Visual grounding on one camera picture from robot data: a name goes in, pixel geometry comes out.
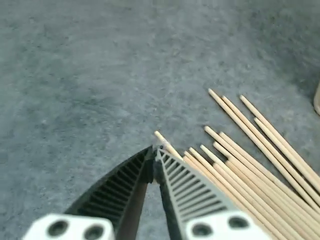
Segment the mounting hole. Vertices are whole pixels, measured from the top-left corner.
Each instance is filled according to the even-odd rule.
[[[196,237],[207,237],[213,234],[213,230],[205,223],[197,223],[193,226],[192,233]]]
[[[64,234],[67,228],[68,228],[68,223],[64,220],[59,220],[50,225],[48,229],[48,234],[51,237],[58,237]]]
[[[99,225],[89,227],[84,233],[84,239],[86,240],[97,240],[104,233],[104,228]]]
[[[229,226],[232,229],[245,229],[249,226],[248,221],[240,216],[233,216],[229,219]]]

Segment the wooden stick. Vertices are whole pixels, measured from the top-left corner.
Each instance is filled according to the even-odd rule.
[[[243,95],[240,96],[241,101],[246,107],[255,115],[272,133],[273,135],[288,149],[288,151],[295,157],[297,161],[316,179],[320,184],[320,176],[306,163],[306,161],[299,155],[299,153],[285,140],[283,136],[272,126],[272,124],[254,107],[254,105],[247,100]]]
[[[198,169],[198,167],[188,158],[188,156],[183,156],[182,157],[182,159],[183,159],[183,161],[185,162],[185,163],[187,163],[190,167],[192,167],[193,169],[195,169],[195,170],[199,170]]]
[[[200,148],[209,156],[211,160],[213,160],[216,164],[213,165],[213,167],[225,178],[232,179],[234,183],[239,185],[241,189],[243,189],[242,195],[245,193],[250,195],[254,201],[256,201],[259,205],[259,207],[263,208],[270,216],[273,217],[273,219],[277,220],[278,224],[282,226],[284,230],[288,232],[288,236],[291,239],[303,239],[302,235],[300,235],[296,229],[294,229],[292,226],[290,226],[287,221],[290,218],[285,218],[285,215],[280,214],[275,211],[270,205],[273,204],[273,202],[269,199],[262,199],[256,191],[258,191],[258,188],[254,185],[247,185],[244,181],[242,181],[230,168],[228,168],[216,155],[214,155],[208,148],[206,148],[204,145],[201,145]]]
[[[183,160],[183,158],[180,156],[180,154],[175,150],[175,148],[164,138],[164,136],[161,135],[160,132],[155,131],[154,135],[161,141],[161,143],[164,145],[165,149],[169,153],[171,153],[174,157]]]
[[[206,176],[221,192],[223,192],[241,211],[247,213],[252,220],[262,228],[272,239],[276,239],[273,233],[265,227],[265,225],[257,219],[257,217],[243,205],[221,182],[216,179],[211,172],[208,171],[199,161],[197,161],[189,152],[184,152],[183,159],[185,162],[195,166],[195,169]]]
[[[258,118],[254,118],[256,124],[268,136],[268,138],[281,150],[281,152],[289,159],[289,161],[303,174],[303,176],[313,185],[313,187],[320,193],[320,184],[305,166],[297,160],[293,154],[283,145],[278,138],[262,123]]]
[[[315,213],[315,211],[309,205],[307,205],[299,196],[297,196],[290,188],[288,188],[263,165],[255,160],[249,153],[247,153],[239,145],[237,145],[231,138],[229,138],[223,132],[220,133],[221,136],[218,135],[209,126],[205,126],[204,130],[276,192],[278,192],[280,195],[283,195],[284,193],[285,195],[283,195],[283,197],[286,198],[287,201],[294,201],[296,205],[298,205],[301,209],[304,209],[302,213],[305,213],[305,215],[309,213],[311,214],[311,216],[314,216],[318,221],[320,221],[320,215]]]
[[[311,229],[309,224],[303,222],[299,216],[295,214],[295,209],[292,211],[281,197],[274,191],[268,188],[253,172],[246,171],[245,167],[239,168],[234,163],[239,162],[231,156],[226,161],[226,166],[229,167],[241,180],[243,180],[255,193],[260,196],[276,213],[278,213],[292,228],[305,239],[313,240],[319,238],[315,231]]]
[[[222,176],[207,160],[205,160],[197,151],[193,148],[189,148],[189,151],[195,156],[195,158],[210,171],[243,205],[245,205],[256,217],[259,219],[266,228],[268,228],[273,235],[279,240],[287,240],[286,231],[282,227],[279,227],[279,223],[270,214],[265,214],[266,210],[260,207],[257,202],[245,191],[241,190],[241,187],[230,179],[226,179]]]
[[[246,116],[225,96],[222,97],[222,100],[229,106],[230,109],[235,113],[235,115],[241,119],[241,121],[250,129],[251,133],[256,136],[255,140],[258,140],[259,143],[255,143],[257,146],[259,144],[263,144],[264,147],[262,150],[266,150],[265,152],[262,151],[269,160],[273,163],[273,165],[286,177],[294,177],[296,182],[298,182],[301,186],[297,185],[299,188],[304,188],[304,196],[305,199],[318,213],[320,213],[320,196],[318,193],[306,182],[306,180],[290,165],[290,163],[278,152],[278,150],[259,132],[259,130],[246,118]]]
[[[223,146],[221,146],[219,143],[215,142],[213,146],[221,152],[224,156],[228,158],[228,161],[226,162],[226,165],[233,170],[233,172],[238,175],[238,177],[242,178],[242,174],[244,174],[246,177],[248,177],[252,182],[257,185],[259,189],[264,191],[267,196],[272,198],[272,200],[275,203],[279,203],[278,206],[281,207],[286,214],[288,214],[292,219],[294,219],[298,224],[303,226],[304,228],[308,229],[310,227],[310,231],[314,231],[318,236],[320,236],[320,224],[315,221],[311,216],[308,214],[304,215],[302,212],[304,210],[300,206],[296,206],[296,204],[292,204],[293,201],[290,201],[291,199],[285,199],[284,196],[287,197],[287,195],[284,192],[277,192],[276,189],[274,189],[273,183],[263,175],[263,178],[259,178],[258,175],[256,175],[253,171],[251,171],[249,168],[247,168],[244,164],[242,164],[238,159],[236,159],[230,152],[228,152]],[[233,166],[230,166],[230,163],[235,166],[237,169],[233,169]]]
[[[244,165],[246,165],[247,168],[249,168],[251,171],[253,171],[255,174],[257,174],[260,178],[263,178],[263,174],[271,181],[273,182],[281,191],[283,191],[285,194],[282,194],[282,197],[285,198],[287,201],[294,201],[296,203],[296,206],[299,206],[302,208],[306,213],[308,213],[310,216],[312,216],[317,222],[320,222],[320,215],[315,212],[313,208],[311,208],[308,204],[306,204],[302,199],[296,195],[290,188],[288,188],[283,182],[281,182],[277,177],[275,177],[270,171],[268,171],[264,166],[262,166],[256,159],[254,159],[249,153],[247,153],[244,149],[242,149],[238,144],[236,144],[230,137],[228,137],[225,133],[221,132],[219,134],[221,139],[224,140],[224,142],[220,142],[228,151],[232,152],[234,156],[239,159]],[[256,171],[255,168],[251,167],[251,165],[254,165],[259,171]],[[273,188],[275,191],[278,191],[279,194],[281,194],[281,191],[277,190],[277,188]]]
[[[273,165],[279,170],[279,172],[288,180],[288,182],[296,189],[296,191],[305,199],[307,203],[309,203],[313,209],[315,209],[318,213],[320,212],[320,207],[313,201],[313,199],[307,194],[307,192],[298,184],[298,182],[287,172],[287,170],[282,166],[282,164],[278,161],[277,158],[271,153],[271,151],[260,141],[259,138],[248,128],[246,124],[232,111],[232,109],[224,102],[222,99],[211,89],[209,89],[209,94],[214,98],[214,100],[223,108],[223,110],[236,122],[236,124],[246,133],[246,135],[255,143],[255,145],[264,153],[265,156],[273,163]]]

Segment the gray carpet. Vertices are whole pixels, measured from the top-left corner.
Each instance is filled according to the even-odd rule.
[[[245,94],[320,173],[317,0],[2,0],[0,239],[64,211],[160,130],[180,152],[224,131],[208,96]],[[150,186],[138,240],[169,239]]]

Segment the wooden dowel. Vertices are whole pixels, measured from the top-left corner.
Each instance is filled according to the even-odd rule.
[[[288,201],[288,199],[285,198],[287,197],[287,195],[284,192],[277,192],[274,188],[273,183],[268,178],[266,179],[264,175],[262,175],[263,178],[259,178],[258,175],[256,175],[253,171],[251,171],[244,164],[242,164],[219,143],[215,142],[213,146],[228,158],[226,165],[230,169],[232,169],[232,166],[230,166],[231,163],[240,171],[238,171],[237,173],[238,177],[241,178],[242,174],[244,174],[246,177],[252,180],[253,183],[256,184],[260,190],[264,191],[264,193],[266,193],[267,196],[269,196],[275,203],[279,203],[278,206],[281,207],[284,210],[284,212],[288,214],[292,219],[294,219],[298,224],[300,224],[306,229],[310,228],[310,231],[313,231],[318,236],[320,236],[320,224],[308,214],[303,214],[302,212],[304,212],[304,210],[300,206],[296,205],[295,202],[291,201],[290,198]]]
[[[246,165],[247,168],[249,168],[251,171],[253,171],[255,174],[257,174],[260,178],[263,178],[263,174],[272,181],[281,191],[283,191],[286,195],[282,194],[282,196],[287,200],[293,200],[300,208],[302,208],[306,213],[308,213],[310,216],[312,216],[318,223],[320,222],[320,215],[311,208],[308,204],[306,204],[298,195],[296,195],[290,188],[288,188],[283,182],[281,182],[277,177],[275,177],[270,171],[268,171],[263,165],[261,165],[256,159],[254,159],[249,153],[247,153],[242,147],[240,147],[238,144],[236,144],[230,137],[228,137],[225,133],[221,132],[219,134],[222,140],[224,142],[220,142],[223,147],[225,147],[229,152],[231,152],[238,160],[240,160],[244,165]],[[277,191],[279,194],[281,194],[281,191],[279,191],[277,188],[274,188],[275,191]]]
[[[236,122],[236,124],[246,133],[246,135],[264,153],[264,155],[267,156],[267,158],[273,163],[273,165],[279,170],[279,172],[287,179],[287,181],[296,189],[296,191],[305,199],[305,201],[308,204],[310,204],[312,208],[319,213],[320,207],[318,207],[318,205],[314,202],[314,200],[298,184],[298,182],[287,172],[286,168],[282,166],[282,164],[277,160],[277,158],[275,158],[275,156],[271,153],[271,151],[259,140],[259,138],[257,138],[257,136],[248,128],[248,126],[244,124],[244,122],[232,111],[232,109],[213,90],[209,89],[209,94],[222,107],[222,109]]]
[[[306,180],[290,165],[290,163],[281,155],[280,152],[261,134],[261,132],[246,118],[246,116],[225,96],[222,100],[228,105],[228,107],[234,112],[234,114],[249,128],[251,133],[256,136],[256,139],[251,139],[259,146],[263,144],[263,148],[260,149],[273,165],[284,175],[285,178],[294,178],[300,185],[296,185],[299,189],[304,188],[301,191],[304,195],[302,197],[318,212],[320,213],[320,196],[318,193],[306,182]]]
[[[183,158],[180,156],[180,154],[175,150],[175,148],[164,138],[164,136],[161,135],[160,132],[155,131],[154,135],[161,141],[161,143],[164,145],[165,149],[172,154],[174,157],[180,159],[183,161]]]
[[[298,161],[288,148],[283,145],[278,138],[270,131],[270,129],[265,126],[262,121],[255,118],[254,121],[261,128],[261,130],[268,136],[268,138],[281,150],[281,152],[288,158],[288,160],[303,174],[303,176],[313,185],[313,187],[320,193],[320,184],[318,181],[310,174],[310,172],[303,166],[303,164]]]
[[[277,177],[275,177],[270,171],[268,171],[262,164],[255,160],[249,153],[243,150],[239,145],[237,145],[231,138],[225,135],[223,132],[217,134],[209,126],[205,126],[204,130],[211,137],[213,137],[218,143],[220,143],[226,150],[228,150],[233,156],[235,156],[242,164],[253,171],[259,178],[264,182],[268,183],[271,188],[276,188],[279,194],[282,192],[286,199],[294,201],[300,208],[304,209],[305,212],[311,212],[312,215],[319,217],[320,215],[315,213],[315,211],[307,205],[300,197],[298,197],[290,188],[288,188],[283,182],[281,182]]]
[[[296,229],[294,229],[292,226],[288,224],[287,221],[290,218],[284,218],[285,217],[284,215],[280,214],[279,212],[276,212],[272,207],[270,207],[270,204],[272,204],[273,202],[269,198],[262,199],[255,192],[258,190],[257,187],[254,187],[254,185],[247,185],[204,145],[201,145],[200,148],[209,156],[211,160],[213,160],[216,163],[213,165],[213,167],[221,175],[223,175],[224,178],[228,178],[232,180],[234,183],[236,183],[239,186],[239,188],[242,189],[242,193],[239,191],[241,195],[244,195],[244,194],[250,195],[253,198],[253,200],[258,203],[257,206],[259,206],[259,208],[263,208],[266,211],[266,213],[272,216],[273,219],[275,219],[278,222],[278,224],[282,226],[282,228],[287,232],[287,238],[297,239],[297,240],[303,239],[302,236],[296,231]]]
[[[243,174],[231,161],[226,161],[226,166],[232,170],[249,188],[251,188],[264,202],[266,202],[283,220],[285,220],[296,232],[305,240],[314,240],[319,237],[317,234],[300,218],[291,213],[291,210],[281,202],[280,199],[276,199],[275,195],[268,191],[267,188],[262,188],[263,184],[259,184],[259,181],[252,176],[246,176]]]
[[[284,145],[286,149],[295,157],[296,160],[316,179],[320,184],[320,176],[306,163],[306,161],[298,154],[298,152],[285,140],[283,136],[272,126],[272,124],[255,108],[255,106],[247,100],[243,95],[240,96],[241,101],[246,107],[255,115],[272,133],[273,135]]]
[[[195,170],[198,170],[198,167],[188,158],[188,156],[183,156],[182,157],[183,161],[185,163],[187,163],[190,167],[192,167]]]
[[[195,156],[195,158],[210,171],[243,205],[245,205],[263,225],[268,228],[273,235],[279,240],[287,240],[286,231],[283,233],[282,227],[279,227],[279,223],[270,215],[266,214],[266,210],[259,207],[256,208],[257,203],[248,195],[245,191],[242,193],[237,189],[239,186],[234,184],[233,181],[229,182],[224,176],[222,176],[207,160],[205,160],[197,151],[193,148],[189,148],[189,151]]]
[[[271,239],[277,239],[273,233],[265,227],[265,225],[257,219],[257,217],[245,206],[243,205],[221,182],[216,179],[211,172],[209,172],[199,161],[197,161],[189,152],[184,152],[183,159],[185,162],[195,166],[195,169],[206,176],[221,192],[223,192],[241,211],[247,213],[252,220],[267,233]]]

